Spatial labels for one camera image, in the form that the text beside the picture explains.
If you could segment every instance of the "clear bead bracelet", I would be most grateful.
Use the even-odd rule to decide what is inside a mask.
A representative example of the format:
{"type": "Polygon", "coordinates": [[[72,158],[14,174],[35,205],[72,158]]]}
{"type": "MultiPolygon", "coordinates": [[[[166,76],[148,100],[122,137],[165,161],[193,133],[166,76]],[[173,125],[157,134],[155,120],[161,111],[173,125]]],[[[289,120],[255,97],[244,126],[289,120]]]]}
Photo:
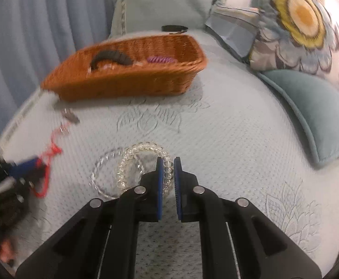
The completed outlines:
{"type": "Polygon", "coordinates": [[[130,166],[135,167],[139,171],[134,183],[138,183],[141,179],[141,176],[147,172],[144,163],[140,160],[138,155],[141,152],[154,153],[156,156],[163,158],[163,196],[167,196],[173,188],[173,159],[168,154],[168,152],[163,149],[163,147],[149,142],[133,145],[124,151],[122,148],[117,148],[105,152],[95,163],[95,167],[90,175],[90,185],[92,185],[102,197],[105,197],[108,200],[118,198],[127,189],[134,186],[130,185],[128,182],[127,176],[128,168],[130,166]],[[100,186],[97,182],[102,167],[106,166],[108,161],[113,159],[120,160],[115,177],[116,186],[119,189],[118,194],[113,194],[111,191],[108,191],[106,188],[100,186]]]}

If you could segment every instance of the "metal screw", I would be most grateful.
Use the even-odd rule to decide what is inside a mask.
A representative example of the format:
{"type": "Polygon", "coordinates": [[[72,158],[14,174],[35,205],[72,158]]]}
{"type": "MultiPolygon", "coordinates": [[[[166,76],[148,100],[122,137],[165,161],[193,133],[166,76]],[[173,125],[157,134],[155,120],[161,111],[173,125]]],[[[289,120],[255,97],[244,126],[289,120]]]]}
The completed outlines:
{"type": "Polygon", "coordinates": [[[97,198],[92,199],[90,201],[90,206],[91,206],[91,208],[94,208],[94,209],[100,207],[101,206],[101,200],[97,199],[97,198]]]}
{"type": "Polygon", "coordinates": [[[195,186],[193,192],[196,194],[203,194],[205,189],[202,186],[195,186]]]}
{"type": "Polygon", "coordinates": [[[25,199],[21,195],[17,195],[17,200],[21,203],[25,201],[25,199]]]}
{"type": "Polygon", "coordinates": [[[137,186],[135,188],[136,194],[144,194],[146,192],[146,188],[144,186],[137,186]]]}
{"type": "Polygon", "coordinates": [[[239,205],[239,206],[242,206],[242,207],[246,207],[246,206],[248,206],[248,200],[247,199],[245,199],[245,198],[239,198],[238,200],[237,200],[237,204],[239,205]]]}

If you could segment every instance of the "wicker basket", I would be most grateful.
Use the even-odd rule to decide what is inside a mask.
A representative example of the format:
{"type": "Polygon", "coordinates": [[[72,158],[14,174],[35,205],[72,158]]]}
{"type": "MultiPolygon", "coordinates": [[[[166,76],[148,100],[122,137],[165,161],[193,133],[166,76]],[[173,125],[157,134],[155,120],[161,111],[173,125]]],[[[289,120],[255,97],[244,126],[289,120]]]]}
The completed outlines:
{"type": "Polygon", "coordinates": [[[199,44],[188,35],[150,36],[107,42],[79,50],[58,66],[42,83],[66,101],[121,96],[167,96],[184,93],[195,75],[207,65],[199,44]],[[133,65],[111,60],[90,63],[101,50],[118,50],[128,55],[133,65]],[[177,59],[177,63],[148,63],[150,56],[177,59]]]}

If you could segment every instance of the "teal pillow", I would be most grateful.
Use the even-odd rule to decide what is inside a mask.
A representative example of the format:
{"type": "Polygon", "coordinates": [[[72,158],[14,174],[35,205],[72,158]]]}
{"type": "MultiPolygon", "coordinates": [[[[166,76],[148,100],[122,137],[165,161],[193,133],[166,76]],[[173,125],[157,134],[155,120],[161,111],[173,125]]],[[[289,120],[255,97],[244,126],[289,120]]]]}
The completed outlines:
{"type": "Polygon", "coordinates": [[[339,157],[339,92],[326,80],[293,70],[257,72],[289,103],[308,138],[313,161],[339,157]]]}
{"type": "Polygon", "coordinates": [[[224,0],[115,0],[111,36],[161,30],[164,25],[203,29],[214,4],[224,0]]]}

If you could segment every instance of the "bed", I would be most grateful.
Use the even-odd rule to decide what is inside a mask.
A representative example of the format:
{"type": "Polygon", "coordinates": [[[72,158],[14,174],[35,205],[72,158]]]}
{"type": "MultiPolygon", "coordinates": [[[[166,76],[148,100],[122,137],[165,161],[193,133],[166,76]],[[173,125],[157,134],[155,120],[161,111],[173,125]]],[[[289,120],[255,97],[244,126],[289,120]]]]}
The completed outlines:
{"type": "MultiPolygon", "coordinates": [[[[66,103],[37,89],[19,108],[0,137],[5,160],[41,154],[63,122],[65,108],[80,123],[58,142],[63,154],[52,162],[47,196],[32,200],[30,213],[13,231],[15,268],[99,196],[90,180],[99,156],[138,142],[154,142],[180,156],[184,169],[219,197],[248,198],[318,264],[323,276],[333,268],[339,254],[339,158],[316,169],[288,103],[212,35],[187,33],[209,63],[181,96],[66,103]],[[170,116],[159,116],[165,112],[170,116]]],[[[111,163],[104,170],[106,189],[116,187],[110,179],[115,167],[111,163]]],[[[202,277],[199,228],[176,221],[174,196],[172,191],[164,200],[160,223],[140,225],[136,278],[202,277]]]]}

